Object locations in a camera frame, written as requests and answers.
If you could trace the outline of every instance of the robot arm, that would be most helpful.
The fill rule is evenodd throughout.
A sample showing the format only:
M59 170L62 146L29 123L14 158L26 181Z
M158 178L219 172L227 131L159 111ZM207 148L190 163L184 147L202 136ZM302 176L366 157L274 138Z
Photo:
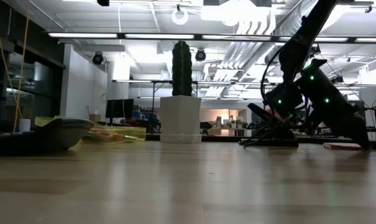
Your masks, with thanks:
M287 120L303 102L302 96L305 96L312 102L313 113L318 114L319 119L334 133L351 138L363 148L369 148L365 121L319 69L327 60L314 59L309 67L302 70L316 36L341 1L319 0L308 17L303 18L300 29L280 51L283 83L268 92L264 102ZM294 82L298 72L301 78Z

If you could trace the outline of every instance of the white cup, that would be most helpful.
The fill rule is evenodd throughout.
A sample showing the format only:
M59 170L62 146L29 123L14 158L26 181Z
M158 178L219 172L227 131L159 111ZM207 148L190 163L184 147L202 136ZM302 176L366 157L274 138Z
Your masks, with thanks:
M19 132L30 131L30 119L19 119Z

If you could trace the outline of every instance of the cardboard box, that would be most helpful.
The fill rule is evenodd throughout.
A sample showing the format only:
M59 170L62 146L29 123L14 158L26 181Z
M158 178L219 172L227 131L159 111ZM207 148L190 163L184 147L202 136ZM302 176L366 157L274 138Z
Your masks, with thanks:
M210 128L208 130L209 136L218 136L221 135L221 128Z
M101 115L100 114L90 114L89 120L94 122L94 123L97 123L98 121L101 121Z

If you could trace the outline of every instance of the cactus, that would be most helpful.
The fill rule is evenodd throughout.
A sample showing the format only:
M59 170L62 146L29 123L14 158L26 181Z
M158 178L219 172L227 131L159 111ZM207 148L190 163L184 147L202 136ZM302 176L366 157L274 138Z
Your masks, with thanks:
M173 96L192 96L192 54L185 41L173 49Z

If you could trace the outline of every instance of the yellow cable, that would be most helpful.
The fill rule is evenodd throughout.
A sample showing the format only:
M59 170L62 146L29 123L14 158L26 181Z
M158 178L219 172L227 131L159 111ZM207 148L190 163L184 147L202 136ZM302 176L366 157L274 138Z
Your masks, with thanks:
M11 89L12 89L12 93L14 93L14 90L13 90L14 88L12 87L11 77L9 76L9 72L8 72L8 65L7 65L6 57L5 57L5 55L4 55L4 51L2 50L2 41L1 41L1 37L0 37L0 50L1 50L2 61L4 62L4 68L6 69L7 78L8 78L8 80L9 80L9 86L10 86ZM14 96L15 103L17 103L17 99L16 99L15 94L13 94L13 96ZM18 110L20 116L22 117L22 113L21 113L21 109L19 108L19 105L17 105L17 110Z
M16 102L16 109L15 109L15 121L14 121L14 131L16 130L16 123L17 123L17 120L18 120L18 108L19 108L19 99L21 97L21 85L22 85L22 76L23 76L23 72L24 72L24 64L25 64L25 50L26 50L26 42L27 42L27 30L29 28L29 17L30 17L30 1L27 5L27 13L26 13L26 28L25 28L25 40L24 40L24 48L23 48L23 52L22 52L22 66L21 66L21 75L19 76L19 87L18 87L18 99L17 99L17 102Z

